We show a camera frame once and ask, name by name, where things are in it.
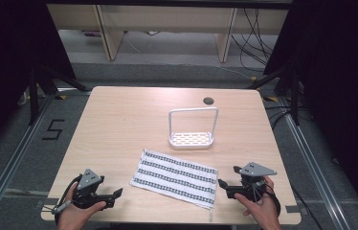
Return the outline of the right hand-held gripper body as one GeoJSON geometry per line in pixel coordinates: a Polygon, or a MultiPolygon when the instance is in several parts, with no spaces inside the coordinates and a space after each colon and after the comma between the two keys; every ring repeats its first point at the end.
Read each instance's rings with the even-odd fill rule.
{"type": "Polygon", "coordinates": [[[242,168],[241,185],[229,186],[229,192],[226,192],[227,198],[235,198],[235,194],[241,194],[251,201],[260,201],[266,192],[267,183],[264,177],[276,175],[277,172],[255,162],[247,163],[240,168],[242,168]]]}

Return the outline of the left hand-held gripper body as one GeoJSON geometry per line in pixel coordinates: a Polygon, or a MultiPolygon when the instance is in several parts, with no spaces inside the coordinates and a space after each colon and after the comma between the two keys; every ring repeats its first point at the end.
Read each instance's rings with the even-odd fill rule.
{"type": "Polygon", "coordinates": [[[77,187],[73,191],[73,203],[80,209],[86,209],[100,201],[115,198],[112,195],[98,195],[97,189],[103,182],[104,177],[99,176],[90,169],[86,169],[81,175],[77,187]]]}

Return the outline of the person's left hand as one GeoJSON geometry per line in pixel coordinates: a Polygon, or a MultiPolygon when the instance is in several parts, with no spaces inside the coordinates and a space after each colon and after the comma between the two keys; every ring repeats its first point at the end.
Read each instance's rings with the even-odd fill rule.
{"type": "Polygon", "coordinates": [[[57,230],[82,230],[86,222],[105,205],[105,201],[100,201],[89,208],[80,209],[70,203],[59,215],[57,230]]]}

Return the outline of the person's right hand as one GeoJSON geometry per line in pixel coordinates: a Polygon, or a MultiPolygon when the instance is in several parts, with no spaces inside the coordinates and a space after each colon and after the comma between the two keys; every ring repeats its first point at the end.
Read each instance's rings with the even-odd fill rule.
{"type": "Polygon", "coordinates": [[[268,194],[263,195],[260,203],[241,194],[235,194],[235,199],[246,208],[243,215],[252,216],[262,230],[281,230],[275,202],[268,194]]]}

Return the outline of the white striped dish towel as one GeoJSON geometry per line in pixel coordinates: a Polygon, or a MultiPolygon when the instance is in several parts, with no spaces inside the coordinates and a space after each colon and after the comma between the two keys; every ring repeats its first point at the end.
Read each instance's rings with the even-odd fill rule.
{"type": "Polygon", "coordinates": [[[144,149],[130,185],[212,209],[218,170],[144,149]]]}

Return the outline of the white metal towel rack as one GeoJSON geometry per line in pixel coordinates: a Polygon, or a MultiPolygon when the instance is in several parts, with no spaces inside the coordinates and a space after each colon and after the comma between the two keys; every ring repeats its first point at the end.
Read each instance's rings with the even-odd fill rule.
{"type": "Polygon", "coordinates": [[[168,113],[168,140],[177,150],[204,150],[214,142],[217,107],[177,108],[168,113]]]}

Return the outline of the black metal stand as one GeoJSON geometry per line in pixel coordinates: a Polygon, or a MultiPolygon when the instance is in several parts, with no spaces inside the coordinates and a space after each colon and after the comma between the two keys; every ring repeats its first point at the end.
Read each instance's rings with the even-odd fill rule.
{"type": "Polygon", "coordinates": [[[65,75],[55,68],[42,64],[35,65],[31,69],[29,75],[31,125],[37,120],[39,115],[37,87],[40,87],[45,95],[55,96],[58,93],[58,89],[54,84],[53,79],[61,80],[81,92],[91,91],[91,88],[79,83],[74,75],[65,75]]]}
{"type": "Polygon", "coordinates": [[[263,79],[254,82],[250,86],[247,86],[247,89],[258,89],[262,85],[273,81],[274,79],[279,80],[275,88],[275,93],[277,95],[285,95],[287,92],[290,92],[291,116],[295,125],[298,126],[300,124],[298,116],[300,79],[298,72],[294,69],[291,63],[284,65],[279,70],[276,70],[273,73],[266,75],[263,79]]]}

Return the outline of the dark curtain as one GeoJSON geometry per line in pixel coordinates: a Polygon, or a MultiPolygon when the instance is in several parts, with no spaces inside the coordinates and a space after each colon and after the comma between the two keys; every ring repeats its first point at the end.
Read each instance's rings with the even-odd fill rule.
{"type": "Polygon", "coordinates": [[[75,76],[46,0],[0,0],[0,131],[32,71],[75,76]]]}
{"type": "Polygon", "coordinates": [[[304,97],[358,195],[358,0],[287,0],[265,69],[300,65],[304,97]]]}

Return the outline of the light wooden shelf unit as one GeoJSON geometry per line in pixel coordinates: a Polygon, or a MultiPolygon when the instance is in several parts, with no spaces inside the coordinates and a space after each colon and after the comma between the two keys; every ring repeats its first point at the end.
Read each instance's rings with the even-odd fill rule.
{"type": "Polygon", "coordinates": [[[221,62],[227,60],[230,37],[255,31],[277,35],[286,10],[48,4],[59,30],[98,31],[105,56],[113,60],[125,31],[213,34],[221,62]]]}

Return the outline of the aluminium floor rail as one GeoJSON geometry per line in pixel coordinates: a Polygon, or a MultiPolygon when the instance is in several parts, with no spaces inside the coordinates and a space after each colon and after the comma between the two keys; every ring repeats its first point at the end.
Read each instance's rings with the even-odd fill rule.
{"type": "Polygon", "coordinates": [[[43,116],[47,111],[48,107],[54,100],[54,96],[45,96],[42,99],[41,104],[38,106],[38,114],[36,117],[28,123],[21,140],[17,143],[15,150],[11,154],[6,167],[0,173],[0,201],[8,188],[12,178],[14,177],[19,165],[21,164],[28,147],[42,123],[43,116]]]}
{"type": "Polygon", "coordinates": [[[301,128],[295,124],[290,115],[286,116],[286,121],[336,229],[351,230],[343,209],[336,196],[331,191],[331,188],[327,183],[324,174],[302,133],[301,128]]]}

